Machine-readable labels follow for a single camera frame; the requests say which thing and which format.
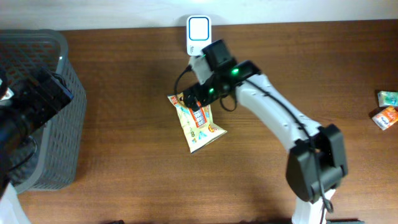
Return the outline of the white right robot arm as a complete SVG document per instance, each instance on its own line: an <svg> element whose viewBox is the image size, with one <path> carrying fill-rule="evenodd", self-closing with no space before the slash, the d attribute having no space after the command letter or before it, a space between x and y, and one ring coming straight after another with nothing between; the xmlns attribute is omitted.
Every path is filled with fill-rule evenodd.
<svg viewBox="0 0 398 224"><path fill-rule="evenodd" d="M223 40L192 55L186 68L197 83L183 91L183 104L198 111L230 96L271 130L288 153L287 183L297 196L292 223L327 223L331 198L348 174L343 134L299 111L251 60L238 62Z"/></svg>

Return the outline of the yellow snack bag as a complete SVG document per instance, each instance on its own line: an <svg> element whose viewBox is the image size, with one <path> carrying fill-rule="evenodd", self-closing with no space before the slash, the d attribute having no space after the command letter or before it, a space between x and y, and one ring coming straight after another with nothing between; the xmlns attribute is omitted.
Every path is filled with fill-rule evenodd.
<svg viewBox="0 0 398 224"><path fill-rule="evenodd" d="M183 106L182 97L182 93L177 96L167 96L171 104L173 104L177 110L177 116L190 148L190 153L193 154L226 134L227 130L224 130L213 122L213 114L210 105L202 107L198 111L193 111Z"/></svg>

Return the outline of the orange tissue pack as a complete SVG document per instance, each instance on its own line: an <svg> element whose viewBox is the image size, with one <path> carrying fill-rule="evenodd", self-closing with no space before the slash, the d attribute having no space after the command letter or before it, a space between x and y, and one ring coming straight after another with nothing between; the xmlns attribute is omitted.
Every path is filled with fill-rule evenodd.
<svg viewBox="0 0 398 224"><path fill-rule="evenodd" d="M384 131L397 122L397 110L393 106L388 106L373 116L372 120Z"/></svg>

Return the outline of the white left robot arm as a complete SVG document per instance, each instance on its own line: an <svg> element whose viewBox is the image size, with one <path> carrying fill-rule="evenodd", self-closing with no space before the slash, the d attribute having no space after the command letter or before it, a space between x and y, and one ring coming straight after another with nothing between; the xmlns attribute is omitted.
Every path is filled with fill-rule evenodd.
<svg viewBox="0 0 398 224"><path fill-rule="evenodd" d="M29 223L9 173L34 153L16 165L12 164L10 153L32 140L31 134L70 104L73 94L62 76L43 67L14 86L9 84L6 71L1 70L1 97L8 90L14 95L1 100L1 223Z"/></svg>

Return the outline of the green tissue pack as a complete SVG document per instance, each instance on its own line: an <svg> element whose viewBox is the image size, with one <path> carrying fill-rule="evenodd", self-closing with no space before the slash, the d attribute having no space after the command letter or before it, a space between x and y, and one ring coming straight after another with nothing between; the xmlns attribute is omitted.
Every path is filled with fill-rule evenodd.
<svg viewBox="0 0 398 224"><path fill-rule="evenodd" d="M398 92L397 91L380 91L377 94L378 102L380 107L388 107L392 106L397 108L397 99Z"/></svg>

